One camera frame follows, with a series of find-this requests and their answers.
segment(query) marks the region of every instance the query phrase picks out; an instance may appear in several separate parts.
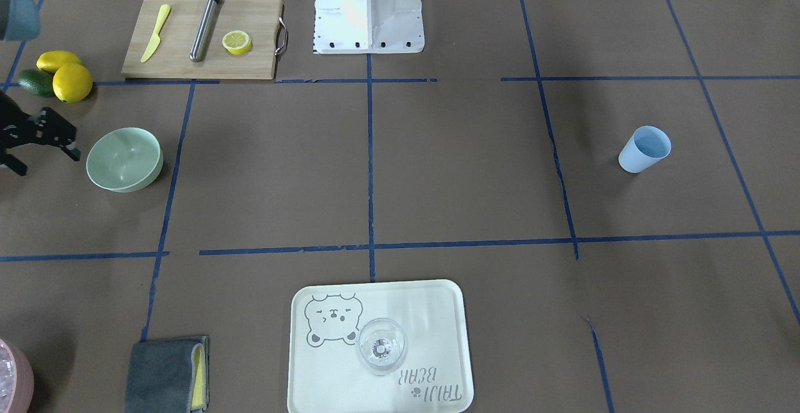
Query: yellow knife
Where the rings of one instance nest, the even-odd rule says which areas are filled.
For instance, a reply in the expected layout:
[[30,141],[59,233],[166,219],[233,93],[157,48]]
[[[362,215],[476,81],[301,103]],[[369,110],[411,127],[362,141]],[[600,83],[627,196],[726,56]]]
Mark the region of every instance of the yellow knife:
[[169,16],[169,12],[171,11],[172,7],[169,6],[169,4],[164,4],[160,9],[158,9],[158,19],[155,20],[155,28],[152,30],[151,40],[147,44],[147,49],[145,49],[145,52],[142,55],[142,63],[146,62],[148,58],[153,56],[153,52],[155,52],[155,49],[157,49],[158,45],[161,43],[161,37],[159,37],[158,34],[160,34],[161,28],[164,26],[164,22],[166,21],[166,17]]

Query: towel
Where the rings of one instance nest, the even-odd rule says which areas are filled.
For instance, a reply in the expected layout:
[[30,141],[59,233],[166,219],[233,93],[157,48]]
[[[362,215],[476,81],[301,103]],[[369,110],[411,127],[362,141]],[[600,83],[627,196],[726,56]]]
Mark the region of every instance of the towel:
[[134,345],[125,413],[192,413],[206,408],[208,336]]

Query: light green bowl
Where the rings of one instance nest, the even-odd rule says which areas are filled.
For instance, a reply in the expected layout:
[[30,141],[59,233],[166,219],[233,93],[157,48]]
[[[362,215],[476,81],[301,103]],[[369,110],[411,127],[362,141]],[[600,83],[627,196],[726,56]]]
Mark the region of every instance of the light green bowl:
[[94,143],[86,157],[86,174],[100,188],[129,193],[150,185],[163,165],[156,137],[145,129],[126,127]]

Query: silver cylindrical tool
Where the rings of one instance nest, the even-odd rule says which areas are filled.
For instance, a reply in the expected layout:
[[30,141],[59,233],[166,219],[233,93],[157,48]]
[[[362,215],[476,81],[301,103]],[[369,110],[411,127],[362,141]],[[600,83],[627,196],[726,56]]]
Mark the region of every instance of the silver cylindrical tool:
[[202,62],[206,57],[208,40],[211,38],[211,28],[213,26],[214,15],[217,14],[217,4],[220,0],[206,0],[206,9],[202,13],[200,26],[197,27],[197,35],[192,43],[192,51],[189,52],[189,60],[192,62]]

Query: cutting board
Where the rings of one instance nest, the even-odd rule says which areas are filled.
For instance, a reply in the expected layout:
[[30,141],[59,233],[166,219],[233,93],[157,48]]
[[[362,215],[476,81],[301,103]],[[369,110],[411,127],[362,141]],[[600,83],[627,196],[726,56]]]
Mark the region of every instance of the cutting board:
[[[155,54],[141,63],[162,4],[172,6],[172,11],[158,34],[161,43]],[[205,8],[206,0],[144,0],[122,74],[152,78],[274,78],[275,39],[283,0],[222,0],[206,58],[195,63],[189,60],[189,51]],[[247,32],[252,49],[242,55],[226,51],[222,38],[229,31]]]

